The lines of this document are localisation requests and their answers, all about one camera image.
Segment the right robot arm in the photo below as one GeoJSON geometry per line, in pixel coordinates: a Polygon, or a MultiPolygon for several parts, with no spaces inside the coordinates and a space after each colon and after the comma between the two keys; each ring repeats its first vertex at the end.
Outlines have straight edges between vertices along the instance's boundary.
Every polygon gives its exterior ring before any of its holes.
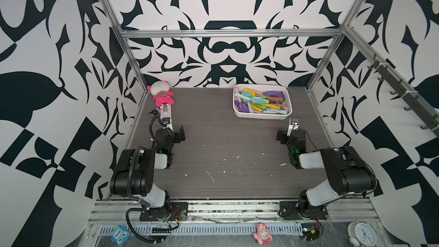
{"type": "Polygon", "coordinates": [[[290,163],[296,169],[323,169],[327,179],[317,186],[301,193],[297,210],[320,209],[345,196],[365,196],[377,186],[372,168],[351,146],[325,148],[314,152],[306,151],[304,130],[279,130],[276,140],[286,145],[290,163]]]}

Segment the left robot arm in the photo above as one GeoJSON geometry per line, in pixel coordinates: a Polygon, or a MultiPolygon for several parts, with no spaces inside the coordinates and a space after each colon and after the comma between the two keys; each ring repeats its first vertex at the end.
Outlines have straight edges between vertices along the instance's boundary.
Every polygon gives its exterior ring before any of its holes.
{"type": "Polygon", "coordinates": [[[148,210],[170,211],[170,196],[154,183],[154,171],[171,167],[173,146],[183,141],[184,127],[177,132],[159,129],[153,147],[123,150],[110,180],[110,193],[137,201],[148,210]]]}

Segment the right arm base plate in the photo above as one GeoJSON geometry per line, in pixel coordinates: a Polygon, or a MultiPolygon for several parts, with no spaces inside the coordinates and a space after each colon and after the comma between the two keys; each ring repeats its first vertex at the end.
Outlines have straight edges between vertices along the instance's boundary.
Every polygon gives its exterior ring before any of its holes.
{"type": "Polygon", "coordinates": [[[281,201],[278,215],[284,220],[326,220],[327,207],[300,207],[298,201],[281,201]]]}

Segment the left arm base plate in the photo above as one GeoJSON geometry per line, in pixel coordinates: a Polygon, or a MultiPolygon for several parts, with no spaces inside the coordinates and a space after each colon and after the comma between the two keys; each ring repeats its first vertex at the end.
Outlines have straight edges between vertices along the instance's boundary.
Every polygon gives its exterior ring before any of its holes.
{"type": "Polygon", "coordinates": [[[140,221],[168,220],[178,221],[187,219],[189,204],[187,202],[174,202],[165,204],[160,208],[143,209],[140,215],[140,221]]]}

